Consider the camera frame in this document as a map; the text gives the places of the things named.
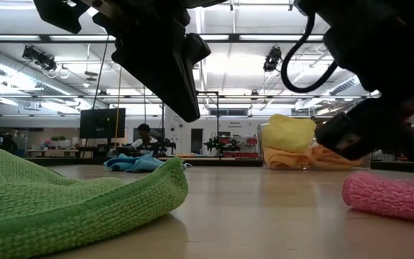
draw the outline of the door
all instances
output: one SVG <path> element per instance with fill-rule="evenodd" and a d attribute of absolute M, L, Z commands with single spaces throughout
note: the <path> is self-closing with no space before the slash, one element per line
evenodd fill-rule
<path fill-rule="evenodd" d="M 203 129 L 191 129 L 191 152 L 201 154 Z"/>

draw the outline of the monitor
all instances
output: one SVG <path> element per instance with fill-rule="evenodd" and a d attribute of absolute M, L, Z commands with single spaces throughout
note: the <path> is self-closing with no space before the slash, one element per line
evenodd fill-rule
<path fill-rule="evenodd" d="M 79 138 L 114 138 L 116 134 L 117 109 L 90 109 L 80 111 Z M 124 137 L 126 109 L 119 109 L 118 134 Z"/>

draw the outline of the green towel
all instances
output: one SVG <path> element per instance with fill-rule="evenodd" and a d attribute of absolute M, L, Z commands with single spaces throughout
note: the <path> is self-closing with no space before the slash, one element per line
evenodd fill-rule
<path fill-rule="evenodd" d="M 112 177 L 69 179 L 0 150 L 0 259 L 112 237 L 172 211 L 187 194 L 179 158 L 125 184 Z"/>

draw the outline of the person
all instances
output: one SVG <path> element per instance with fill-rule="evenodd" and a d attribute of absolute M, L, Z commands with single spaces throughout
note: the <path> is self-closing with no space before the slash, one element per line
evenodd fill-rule
<path fill-rule="evenodd" d="M 150 136 L 151 129 L 150 126 L 148 126 L 147 124 L 141 124 L 140 126 L 138 126 L 137 130 L 140 138 L 132 143 L 132 145 L 130 146 L 131 151 L 137 151 L 137 149 L 143 145 L 157 143 L 157 140 Z"/>

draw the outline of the pink towel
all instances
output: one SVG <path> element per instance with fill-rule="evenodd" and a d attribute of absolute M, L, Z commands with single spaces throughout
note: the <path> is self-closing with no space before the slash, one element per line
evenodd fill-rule
<path fill-rule="evenodd" d="M 414 181 L 411 180 L 355 173 L 344 181 L 343 200 L 358 210 L 414 221 Z"/>

